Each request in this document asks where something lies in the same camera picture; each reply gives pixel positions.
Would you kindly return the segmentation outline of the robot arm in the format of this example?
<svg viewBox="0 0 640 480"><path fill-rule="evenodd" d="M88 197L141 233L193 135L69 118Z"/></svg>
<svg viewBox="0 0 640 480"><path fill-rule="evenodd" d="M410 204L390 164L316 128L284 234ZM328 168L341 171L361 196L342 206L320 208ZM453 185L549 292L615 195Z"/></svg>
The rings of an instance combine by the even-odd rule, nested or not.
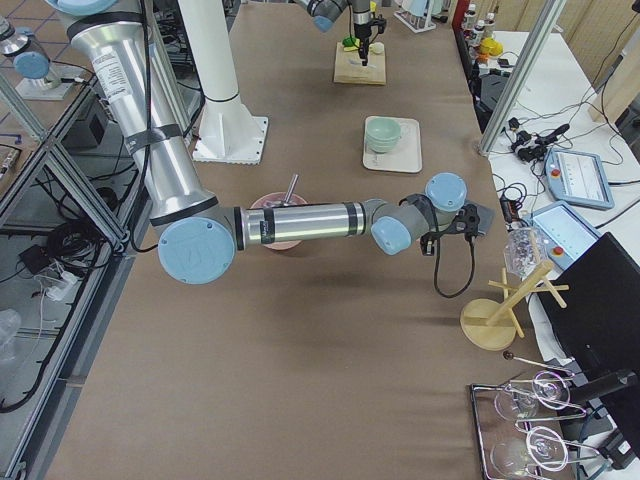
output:
<svg viewBox="0 0 640 480"><path fill-rule="evenodd" d="M295 3L306 10L312 18L314 25L322 32L330 30L345 10L350 11L353 33L360 41L358 54L362 65L368 65L372 28L376 20L369 1L295 0Z"/></svg>
<svg viewBox="0 0 640 480"><path fill-rule="evenodd" d="M434 176L426 194L398 205L381 199L337 204L223 207L205 189L195 170L181 127L162 86L169 70L152 63L149 45L153 7L146 1L46 1L57 10L72 47L91 61L107 96L124 145L136 162L152 201L151 225L159 235L158 255L165 271L186 284L216 280L237 251L253 244L372 234L388 255L420 240L423 255L447 234L465 232L475 271L472 235L478 231L475 205L466 201L464 181L452 173ZM197 143L199 158L259 161L266 117L254 117L242 103L222 1L178 1L203 94L206 98ZM314 24L331 28L351 7L359 55L368 60L373 16L368 1L302 1Z"/></svg>

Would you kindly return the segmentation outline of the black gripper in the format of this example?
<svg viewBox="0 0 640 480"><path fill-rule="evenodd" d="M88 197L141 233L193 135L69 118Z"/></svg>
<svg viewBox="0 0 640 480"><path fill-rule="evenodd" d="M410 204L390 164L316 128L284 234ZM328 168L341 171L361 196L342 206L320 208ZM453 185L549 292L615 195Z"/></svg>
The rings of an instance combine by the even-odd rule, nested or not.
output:
<svg viewBox="0 0 640 480"><path fill-rule="evenodd" d="M359 40L358 55L363 66L368 65L369 45L372 35L372 27L369 22L364 24L354 24L354 33Z"/></svg>
<svg viewBox="0 0 640 480"><path fill-rule="evenodd" d="M439 246L440 234L427 232L420 238L420 248L423 256L434 256Z"/></svg>

